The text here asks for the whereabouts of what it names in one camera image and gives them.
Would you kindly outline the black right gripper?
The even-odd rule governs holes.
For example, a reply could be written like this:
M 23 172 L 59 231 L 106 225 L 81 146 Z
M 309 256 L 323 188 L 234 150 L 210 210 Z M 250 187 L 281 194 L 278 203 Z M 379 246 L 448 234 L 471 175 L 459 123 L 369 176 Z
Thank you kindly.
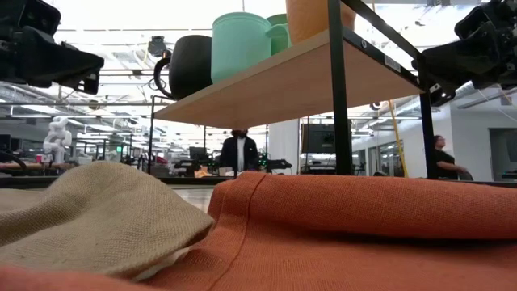
M 476 89 L 492 82 L 503 90 L 517 87 L 517 0 L 490 0 L 477 12 L 480 22 L 455 26 L 458 40 L 425 49 L 421 60 L 411 62 L 436 81 L 428 89 L 432 107 L 453 100 L 467 82 Z

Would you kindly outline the person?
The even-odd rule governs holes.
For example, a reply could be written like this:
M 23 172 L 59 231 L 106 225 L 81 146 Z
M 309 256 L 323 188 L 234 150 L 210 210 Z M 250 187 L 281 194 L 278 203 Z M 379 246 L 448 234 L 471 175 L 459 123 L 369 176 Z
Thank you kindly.
M 444 137 L 441 135 L 435 135 L 434 152 L 438 178 L 458 180 L 459 174 L 467 172 L 467 169 L 456 165 L 455 159 L 443 150 L 445 146 L 446 142 Z
M 257 171 L 259 152 L 247 129 L 233 129 L 231 137 L 223 142 L 220 156 L 221 167 L 231 167 L 234 171 Z

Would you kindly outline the sage green cup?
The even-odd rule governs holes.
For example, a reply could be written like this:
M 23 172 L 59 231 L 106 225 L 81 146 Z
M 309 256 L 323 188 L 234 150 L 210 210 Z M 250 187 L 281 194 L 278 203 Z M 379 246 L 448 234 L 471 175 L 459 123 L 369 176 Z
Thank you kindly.
M 288 49 L 292 43 L 288 32 L 288 21 L 286 14 L 272 15 L 267 18 L 272 26 L 281 25 L 282 30 L 278 30 L 271 38 L 271 54 L 275 55 Z

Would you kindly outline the black monitor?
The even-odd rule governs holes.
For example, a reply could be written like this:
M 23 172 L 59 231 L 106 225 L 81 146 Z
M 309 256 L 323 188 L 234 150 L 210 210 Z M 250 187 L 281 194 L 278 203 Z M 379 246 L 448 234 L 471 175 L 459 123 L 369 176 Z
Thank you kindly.
M 335 149 L 334 124 L 301 125 L 302 154 L 334 154 Z

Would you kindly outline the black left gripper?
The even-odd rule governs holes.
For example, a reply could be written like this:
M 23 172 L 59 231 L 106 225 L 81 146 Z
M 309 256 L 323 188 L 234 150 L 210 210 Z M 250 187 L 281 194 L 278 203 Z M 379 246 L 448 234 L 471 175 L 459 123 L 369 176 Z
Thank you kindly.
M 104 59 L 32 27 L 0 24 L 0 82 L 50 87 L 53 83 L 97 95 Z

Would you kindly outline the ceiling light strip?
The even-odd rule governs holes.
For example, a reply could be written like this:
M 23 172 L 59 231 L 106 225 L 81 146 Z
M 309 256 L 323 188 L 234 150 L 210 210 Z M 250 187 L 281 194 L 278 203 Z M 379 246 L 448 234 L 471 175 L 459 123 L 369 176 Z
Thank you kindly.
M 154 70 L 147 69 L 147 70 L 138 70 L 138 69 L 123 69 L 123 70 L 116 70 L 116 69 L 106 69 L 106 70 L 100 70 L 99 75 L 104 77 L 153 77 Z

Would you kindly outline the wooden shelf with black frame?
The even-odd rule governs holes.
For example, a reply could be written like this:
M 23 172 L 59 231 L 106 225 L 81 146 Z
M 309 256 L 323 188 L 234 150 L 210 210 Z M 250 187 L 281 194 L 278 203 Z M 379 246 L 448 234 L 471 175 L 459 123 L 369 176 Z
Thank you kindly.
M 345 4 L 414 60 L 422 54 L 361 0 L 327 0 L 329 27 L 155 112 L 152 117 L 223 129 L 251 128 L 325 112 L 334 114 L 336 172 L 352 175 L 347 109 L 418 95 L 427 175 L 434 178 L 431 86 L 424 67 L 413 75 L 368 43 L 340 19 Z

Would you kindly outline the orange cloth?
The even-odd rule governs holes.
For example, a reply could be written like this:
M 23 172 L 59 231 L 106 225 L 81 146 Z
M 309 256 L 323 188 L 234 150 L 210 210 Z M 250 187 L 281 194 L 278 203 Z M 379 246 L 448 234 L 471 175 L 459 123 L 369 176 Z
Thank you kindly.
M 517 291 L 517 189 L 245 173 L 215 224 L 141 283 L 0 268 L 0 291 Z

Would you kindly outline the small orange cup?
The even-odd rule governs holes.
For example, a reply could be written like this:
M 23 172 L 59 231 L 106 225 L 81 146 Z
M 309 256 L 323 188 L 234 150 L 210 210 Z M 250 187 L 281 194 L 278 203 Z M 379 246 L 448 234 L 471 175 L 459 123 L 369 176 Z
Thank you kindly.
M 298 44 L 329 28 L 329 0 L 285 0 L 292 44 Z

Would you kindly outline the light turquoise mug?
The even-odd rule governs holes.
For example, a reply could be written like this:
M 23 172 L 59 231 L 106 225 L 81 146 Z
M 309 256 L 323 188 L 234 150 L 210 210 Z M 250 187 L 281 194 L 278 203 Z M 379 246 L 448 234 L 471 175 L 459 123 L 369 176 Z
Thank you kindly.
M 212 82 L 221 82 L 268 59 L 273 55 L 273 38 L 287 35 L 286 23 L 271 24 L 249 12 L 218 17 L 212 24 Z

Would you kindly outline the beige cloth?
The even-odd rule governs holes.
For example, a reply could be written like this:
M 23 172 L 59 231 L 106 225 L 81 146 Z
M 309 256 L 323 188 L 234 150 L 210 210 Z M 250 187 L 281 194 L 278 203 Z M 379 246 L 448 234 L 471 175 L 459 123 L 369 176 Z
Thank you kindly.
M 0 189 L 0 265 L 142 280 L 173 264 L 212 224 L 153 176 L 94 162 L 45 189 Z

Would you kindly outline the black mug with yellow inside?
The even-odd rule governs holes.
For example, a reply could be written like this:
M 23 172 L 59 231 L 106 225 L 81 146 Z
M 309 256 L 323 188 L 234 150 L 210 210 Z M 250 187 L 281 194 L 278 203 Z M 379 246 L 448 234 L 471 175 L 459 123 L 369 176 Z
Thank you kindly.
M 175 101 L 212 85 L 212 38 L 210 36 L 184 36 L 175 43 L 171 55 L 163 57 L 154 66 L 153 80 L 157 89 Z M 168 85 L 162 85 L 161 72 L 168 65 Z

